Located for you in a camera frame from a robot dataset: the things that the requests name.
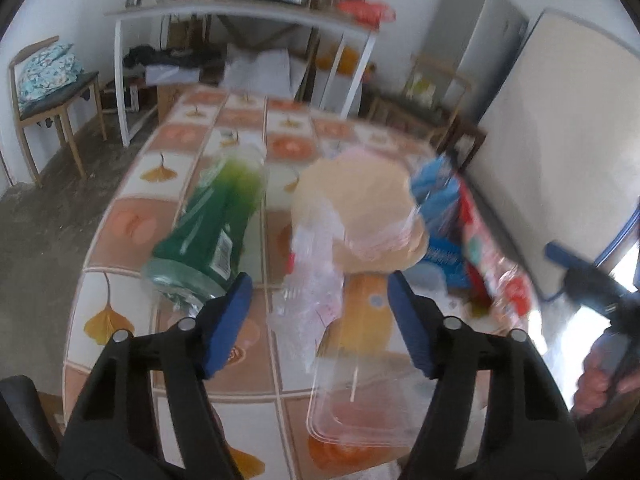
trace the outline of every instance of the human hand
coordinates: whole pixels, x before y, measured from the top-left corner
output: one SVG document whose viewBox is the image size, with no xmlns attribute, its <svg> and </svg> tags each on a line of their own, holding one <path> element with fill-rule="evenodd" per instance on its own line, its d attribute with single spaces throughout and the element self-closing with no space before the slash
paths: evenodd
<svg viewBox="0 0 640 480">
<path fill-rule="evenodd" d="M 607 335 L 598 338 L 584 360 L 584 373 L 578 379 L 578 390 L 574 395 L 573 411 L 578 415 L 589 415 L 607 402 L 610 375 L 601 370 L 601 364 L 606 354 L 604 345 L 606 339 Z M 621 379 L 616 391 L 619 394 L 627 394 L 639 388 L 640 369 Z"/>
</svg>

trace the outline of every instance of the white table leg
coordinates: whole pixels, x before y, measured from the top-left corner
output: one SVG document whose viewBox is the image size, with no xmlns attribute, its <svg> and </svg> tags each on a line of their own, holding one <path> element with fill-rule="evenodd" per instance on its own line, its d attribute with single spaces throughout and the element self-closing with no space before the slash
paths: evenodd
<svg viewBox="0 0 640 480">
<path fill-rule="evenodd" d="M 122 76 L 122 20 L 116 21 L 115 40 L 113 45 L 113 63 L 116 79 L 116 102 L 118 103 L 118 120 L 120 121 L 120 136 L 122 144 L 129 146 L 129 125 L 124 105 L 124 79 Z"/>
<path fill-rule="evenodd" d="M 346 41 L 344 39 L 344 34 L 340 38 L 340 45 L 338 46 L 338 52 L 335 53 L 334 64 L 331 67 L 331 72 L 329 72 L 329 77 L 326 80 L 326 84 L 324 85 L 324 90 L 322 90 L 322 97 L 320 98 L 320 109 L 324 110 L 326 107 L 326 100 L 329 98 L 331 85 L 334 83 L 335 74 L 338 72 L 338 65 L 340 65 L 340 60 L 342 59 L 342 52 L 344 51 L 344 46 L 346 45 Z"/>
<path fill-rule="evenodd" d="M 364 45 L 364 50 L 362 51 L 362 55 L 360 56 L 360 61 L 358 62 L 358 66 L 356 67 L 356 72 L 353 74 L 353 79 L 351 80 L 351 87 L 347 92 L 347 98 L 344 102 L 344 107 L 342 108 L 342 112 L 340 113 L 341 119 L 346 119 L 347 115 L 349 115 L 349 110 L 351 109 L 351 105 L 353 104 L 353 100 L 356 97 L 356 92 L 358 91 L 358 86 L 362 81 L 362 76 L 364 75 L 364 70 L 367 67 L 367 63 L 369 62 L 369 58 L 371 57 L 371 53 L 373 51 L 373 46 L 376 44 L 376 35 L 369 34 L 367 38 L 367 43 Z"/>
</svg>

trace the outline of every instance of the barcode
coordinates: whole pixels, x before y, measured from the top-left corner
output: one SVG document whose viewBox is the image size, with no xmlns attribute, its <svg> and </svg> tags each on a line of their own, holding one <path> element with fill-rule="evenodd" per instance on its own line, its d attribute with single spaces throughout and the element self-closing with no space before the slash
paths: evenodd
<svg viewBox="0 0 640 480">
<path fill-rule="evenodd" d="M 216 251 L 213 253 L 213 259 L 209 267 L 222 276 L 223 280 L 228 280 L 231 276 L 231 249 L 233 246 L 234 243 L 231 238 L 221 230 Z"/>
</svg>

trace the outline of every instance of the tablecloth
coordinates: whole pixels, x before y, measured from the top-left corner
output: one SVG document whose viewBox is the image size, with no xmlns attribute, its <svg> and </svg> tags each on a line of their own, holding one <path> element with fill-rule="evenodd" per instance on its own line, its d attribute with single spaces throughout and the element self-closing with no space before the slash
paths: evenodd
<svg viewBox="0 0 640 480">
<path fill-rule="evenodd" d="M 254 296 L 226 367 L 206 391 L 228 444 L 253 456 L 261 480 L 320 480 L 389 462 L 407 449 L 343 453 L 309 436 L 313 377 L 281 352 L 267 314 L 285 274 L 290 201 L 300 171 L 321 156 L 363 144 L 411 170 L 433 158 L 421 143 L 388 128 L 339 120 L 304 104 L 198 86 L 183 95 L 140 151 L 108 206 L 82 266 L 66 342 L 63 401 L 68 417 L 111 334 L 91 319 L 135 336 L 163 331 L 181 314 L 140 279 L 153 246 L 171 231 L 200 171 L 224 146 L 253 144 L 266 155 L 266 196 L 247 227 L 240 270 Z M 165 458 L 181 464 L 162 375 L 152 392 Z"/>
</svg>

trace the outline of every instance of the black chair cushion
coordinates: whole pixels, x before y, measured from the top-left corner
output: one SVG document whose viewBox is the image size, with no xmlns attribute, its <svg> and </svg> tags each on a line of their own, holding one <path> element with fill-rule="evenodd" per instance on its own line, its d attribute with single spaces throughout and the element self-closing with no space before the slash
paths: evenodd
<svg viewBox="0 0 640 480">
<path fill-rule="evenodd" d="M 425 123 L 430 124 L 436 128 L 446 126 L 447 121 L 443 117 L 443 113 L 439 109 L 427 108 L 416 101 L 409 99 L 398 94 L 380 94 L 380 98 L 383 101 L 389 102 Z"/>
<path fill-rule="evenodd" d="M 25 376 L 2 379 L 0 396 L 33 447 L 47 462 L 55 464 L 58 460 L 60 444 L 47 422 L 38 392 L 31 380 Z M 0 426 L 11 427 L 6 420 L 0 421 Z"/>
<path fill-rule="evenodd" d="M 30 117 L 39 115 L 43 112 L 57 108 L 68 102 L 69 99 L 75 97 L 79 91 L 87 86 L 91 81 L 98 77 L 98 72 L 84 72 L 78 76 L 78 80 L 59 88 L 53 94 L 43 97 L 39 101 L 27 105 L 20 114 L 20 120 L 25 121 Z"/>
</svg>

